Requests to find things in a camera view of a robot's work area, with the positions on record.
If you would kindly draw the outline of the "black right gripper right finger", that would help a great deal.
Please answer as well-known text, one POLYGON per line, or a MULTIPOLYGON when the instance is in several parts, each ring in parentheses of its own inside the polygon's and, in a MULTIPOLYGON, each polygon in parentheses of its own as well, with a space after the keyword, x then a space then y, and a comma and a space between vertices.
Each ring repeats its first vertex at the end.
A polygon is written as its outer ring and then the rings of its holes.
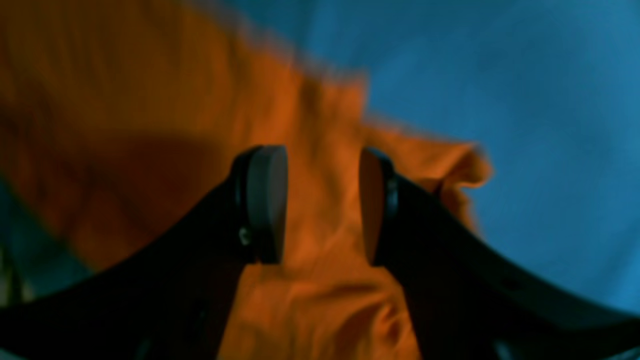
POLYGON ((637 360, 637 316, 510 262, 374 148, 359 155, 368 262, 401 285, 425 360, 637 360))

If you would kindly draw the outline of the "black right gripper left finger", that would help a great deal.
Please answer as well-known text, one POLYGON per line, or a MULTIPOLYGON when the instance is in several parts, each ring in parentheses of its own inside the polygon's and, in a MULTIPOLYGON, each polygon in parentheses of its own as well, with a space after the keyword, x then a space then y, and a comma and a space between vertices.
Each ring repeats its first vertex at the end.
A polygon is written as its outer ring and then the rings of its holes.
POLYGON ((254 146, 226 180, 135 255, 1 312, 1 348, 25 360, 214 360, 240 277, 279 264, 285 146, 254 146))

